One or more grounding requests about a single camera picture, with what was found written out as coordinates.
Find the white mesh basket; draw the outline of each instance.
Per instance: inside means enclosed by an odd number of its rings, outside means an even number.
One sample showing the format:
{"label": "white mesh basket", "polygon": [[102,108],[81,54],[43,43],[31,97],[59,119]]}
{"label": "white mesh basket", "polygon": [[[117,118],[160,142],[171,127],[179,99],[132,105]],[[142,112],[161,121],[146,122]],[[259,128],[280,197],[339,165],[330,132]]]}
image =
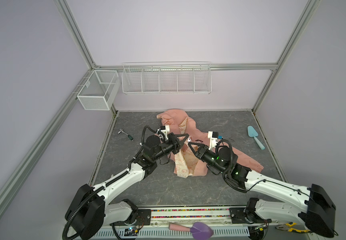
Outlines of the white mesh basket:
{"label": "white mesh basket", "polygon": [[117,71],[94,70],[77,98],[86,110],[110,110],[120,84]]}
{"label": "white mesh basket", "polygon": [[125,94],[209,94],[210,63],[153,66],[124,63],[122,90]]}

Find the table surface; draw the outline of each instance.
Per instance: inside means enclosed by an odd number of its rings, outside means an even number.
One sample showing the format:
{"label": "table surface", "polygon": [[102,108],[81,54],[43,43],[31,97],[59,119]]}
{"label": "table surface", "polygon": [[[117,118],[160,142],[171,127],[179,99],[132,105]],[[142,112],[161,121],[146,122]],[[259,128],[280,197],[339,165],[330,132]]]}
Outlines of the table surface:
{"label": "table surface", "polygon": [[[127,167],[127,163],[137,153],[141,141],[142,129],[149,125],[152,129],[161,126],[156,116],[160,112],[120,112],[109,144],[96,175],[95,183],[103,182]],[[273,158],[268,151],[261,150],[253,138],[247,135],[247,126],[253,126],[258,133],[257,123],[249,111],[195,111],[188,112],[202,132],[216,131],[229,139],[233,147],[251,156],[264,166],[262,174],[281,179]],[[130,141],[123,134],[117,134],[122,128],[130,134]],[[152,133],[147,131],[145,138]],[[258,139],[266,146],[261,135]],[[135,183],[113,200],[113,203],[130,199],[139,207],[160,205],[245,205],[249,198],[258,197],[268,201],[277,201],[254,191],[244,194],[233,190],[220,175],[208,171],[206,176],[184,179],[173,173],[174,162],[159,165],[144,180]]]}

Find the light blue garden trowel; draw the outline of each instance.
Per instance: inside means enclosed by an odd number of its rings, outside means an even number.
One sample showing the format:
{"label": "light blue garden trowel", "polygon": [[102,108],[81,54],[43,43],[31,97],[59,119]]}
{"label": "light blue garden trowel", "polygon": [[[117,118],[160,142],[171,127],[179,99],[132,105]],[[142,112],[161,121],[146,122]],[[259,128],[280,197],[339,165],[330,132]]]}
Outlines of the light blue garden trowel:
{"label": "light blue garden trowel", "polygon": [[258,133],[257,133],[257,131],[254,129],[254,127],[248,126],[248,127],[247,127],[247,134],[249,135],[249,137],[254,137],[255,142],[258,144],[258,146],[259,146],[262,150],[265,149],[265,146],[260,142],[260,140],[258,140],[258,138],[256,138],[256,137],[258,137]]}

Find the pink garment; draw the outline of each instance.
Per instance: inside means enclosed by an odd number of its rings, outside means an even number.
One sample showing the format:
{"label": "pink garment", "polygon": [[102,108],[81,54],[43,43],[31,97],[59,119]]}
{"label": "pink garment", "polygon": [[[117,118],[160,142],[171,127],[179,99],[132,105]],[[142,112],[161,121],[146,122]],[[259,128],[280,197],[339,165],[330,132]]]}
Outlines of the pink garment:
{"label": "pink garment", "polygon": [[[209,138],[207,137],[207,132],[201,132],[197,129],[195,121],[190,118],[184,110],[181,109],[170,109],[166,112],[160,113],[157,115],[157,118],[161,118],[162,125],[169,125],[170,132],[174,134],[183,134],[188,133],[189,137],[193,142],[204,143],[209,146]],[[247,156],[242,151],[237,150],[233,147],[233,152],[238,156],[237,163],[249,167],[252,170],[261,172],[263,166],[252,159],[250,156]],[[176,154],[172,160],[175,161],[175,157],[179,157],[181,160],[184,158],[186,166],[180,168],[176,161],[176,167],[174,173],[177,174],[177,169],[179,170],[180,177],[191,176],[205,176],[207,173],[206,163],[199,161],[190,150],[187,144],[185,144],[179,154]]]}

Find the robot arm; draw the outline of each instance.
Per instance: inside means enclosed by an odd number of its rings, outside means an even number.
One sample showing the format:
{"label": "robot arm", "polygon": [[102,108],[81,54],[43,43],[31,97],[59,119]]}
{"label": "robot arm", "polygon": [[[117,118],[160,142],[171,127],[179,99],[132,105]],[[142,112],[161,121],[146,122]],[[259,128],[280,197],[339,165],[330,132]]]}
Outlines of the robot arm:
{"label": "robot arm", "polygon": [[[226,142],[229,146],[221,146],[221,142]],[[234,221],[232,216],[233,223],[286,220],[305,223],[314,233],[334,237],[336,206],[322,187],[312,184],[309,188],[285,183],[242,166],[236,163],[237,155],[231,151],[232,146],[226,140],[218,142],[215,153],[205,144],[189,142],[188,145],[214,174],[217,174],[214,170],[218,174],[222,172],[223,179],[233,189],[244,193],[250,190],[260,192],[286,203],[250,199],[244,213],[235,216]]]}
{"label": "robot arm", "polygon": [[[138,210],[136,205],[128,199],[118,204],[110,202],[125,189],[150,175],[157,167],[157,159],[171,152],[178,153],[189,137],[188,134],[169,133],[168,126],[161,127],[154,133],[158,136],[147,138],[125,170],[93,187],[87,184],[80,187],[65,214],[67,224],[62,235],[64,240],[77,236],[83,240],[89,239],[101,226],[117,221],[135,223]],[[257,191],[282,201],[267,202],[251,198],[244,212],[232,213],[231,210],[232,223],[263,223],[271,222],[271,219],[304,222],[310,230],[319,235],[334,236],[335,206],[322,187],[313,184],[311,188],[307,188],[285,183],[239,165],[230,143],[226,140],[215,143],[218,133],[209,132],[209,135],[210,145],[215,146],[215,153],[210,151],[212,147],[204,144],[189,142],[188,145],[198,159],[207,163],[211,172],[216,175],[222,173],[225,182],[237,191]],[[221,142],[228,143],[229,147],[221,146]],[[70,226],[77,233],[67,237]]]}

